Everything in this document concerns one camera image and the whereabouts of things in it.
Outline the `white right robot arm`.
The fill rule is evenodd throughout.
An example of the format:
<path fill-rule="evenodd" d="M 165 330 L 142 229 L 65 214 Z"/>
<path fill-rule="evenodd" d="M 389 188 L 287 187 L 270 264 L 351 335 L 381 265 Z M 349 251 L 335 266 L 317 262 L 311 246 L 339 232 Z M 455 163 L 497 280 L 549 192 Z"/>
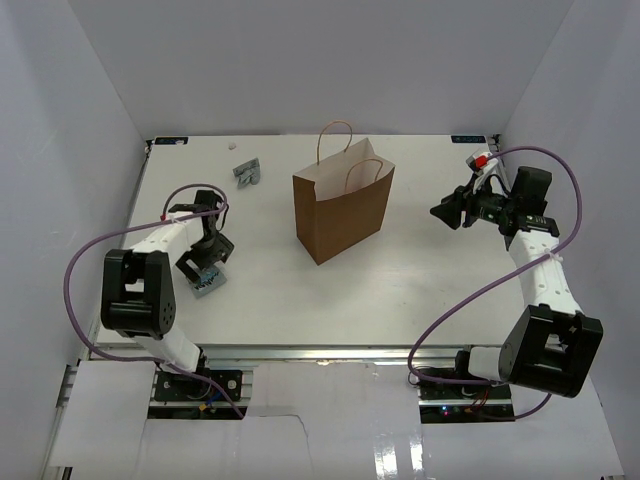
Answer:
<path fill-rule="evenodd" d="M 452 388 L 472 399 L 493 381 L 573 398 L 599 348 L 602 324 L 582 312 L 553 251 L 560 242 L 556 221 L 545 214 L 551 173 L 521 167 L 512 188 L 496 193 L 490 183 L 495 165 L 474 167 L 468 184 L 430 212 L 452 229 L 477 220 L 497 225 L 521 271 L 524 311 L 501 346 L 471 346 L 457 355 Z"/>

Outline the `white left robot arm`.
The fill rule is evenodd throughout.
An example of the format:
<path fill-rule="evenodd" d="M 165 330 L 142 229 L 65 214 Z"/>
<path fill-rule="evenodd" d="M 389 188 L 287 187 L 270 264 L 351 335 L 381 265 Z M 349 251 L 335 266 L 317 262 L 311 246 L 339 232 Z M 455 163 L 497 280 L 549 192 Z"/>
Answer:
<path fill-rule="evenodd" d="M 225 196 L 202 185 L 190 203 L 164 206 L 163 224 L 128 249 L 104 259 L 100 319 L 104 329 L 134 340 L 161 365 L 180 370 L 177 387 L 199 399 L 211 387 L 203 350 L 176 325 L 173 274 L 201 298 L 226 282 L 219 268 L 234 244 L 221 232 L 229 206 Z"/>

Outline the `grey snack packet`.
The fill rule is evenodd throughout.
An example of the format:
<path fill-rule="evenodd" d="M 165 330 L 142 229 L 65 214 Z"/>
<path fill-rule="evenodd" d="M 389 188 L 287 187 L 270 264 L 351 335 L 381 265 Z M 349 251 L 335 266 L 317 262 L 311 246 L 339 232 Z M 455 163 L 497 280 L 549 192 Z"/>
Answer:
<path fill-rule="evenodd" d="M 258 157 L 244 162 L 232 170 L 237 180 L 237 188 L 243 189 L 249 185 L 257 185 L 261 180 L 261 167 Z"/>

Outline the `brown paper bag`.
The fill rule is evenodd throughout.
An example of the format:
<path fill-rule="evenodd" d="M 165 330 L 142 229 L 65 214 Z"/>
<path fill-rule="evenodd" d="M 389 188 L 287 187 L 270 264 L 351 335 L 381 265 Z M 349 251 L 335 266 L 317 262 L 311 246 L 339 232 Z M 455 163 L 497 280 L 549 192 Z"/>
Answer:
<path fill-rule="evenodd" d="M 292 175 L 296 236 L 316 264 L 380 231 L 394 173 L 364 138 Z"/>

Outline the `grey Himalaya mints packet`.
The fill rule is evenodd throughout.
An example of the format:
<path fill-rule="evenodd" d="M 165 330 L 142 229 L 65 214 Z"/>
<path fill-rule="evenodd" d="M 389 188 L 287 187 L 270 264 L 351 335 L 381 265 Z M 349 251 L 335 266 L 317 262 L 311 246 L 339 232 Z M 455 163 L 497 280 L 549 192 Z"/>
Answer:
<path fill-rule="evenodd" d="M 196 298 L 202 298 L 227 282 L 224 272 L 217 266 L 212 266 L 199 272 L 199 278 L 191 283 L 191 291 Z"/>

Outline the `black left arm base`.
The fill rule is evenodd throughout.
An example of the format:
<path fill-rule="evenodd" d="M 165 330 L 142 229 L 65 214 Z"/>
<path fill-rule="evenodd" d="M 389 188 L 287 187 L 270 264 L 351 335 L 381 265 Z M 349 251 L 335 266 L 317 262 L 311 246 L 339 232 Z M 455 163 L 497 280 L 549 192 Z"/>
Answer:
<path fill-rule="evenodd" d="M 241 399 L 243 372 L 241 370 L 211 370 L 203 375 L 215 381 L 234 402 Z M 209 383 L 177 373 L 161 371 L 157 374 L 153 399 L 157 402 L 224 401 L 220 392 Z"/>

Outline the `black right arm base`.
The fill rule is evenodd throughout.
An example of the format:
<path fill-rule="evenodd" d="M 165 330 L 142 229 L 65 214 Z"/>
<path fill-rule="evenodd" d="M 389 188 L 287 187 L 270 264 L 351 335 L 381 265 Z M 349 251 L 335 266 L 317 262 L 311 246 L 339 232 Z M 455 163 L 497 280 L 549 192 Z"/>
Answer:
<path fill-rule="evenodd" d="M 515 416 L 508 386 L 433 383 L 413 373 L 408 383 L 417 390 L 423 425 L 509 422 Z"/>

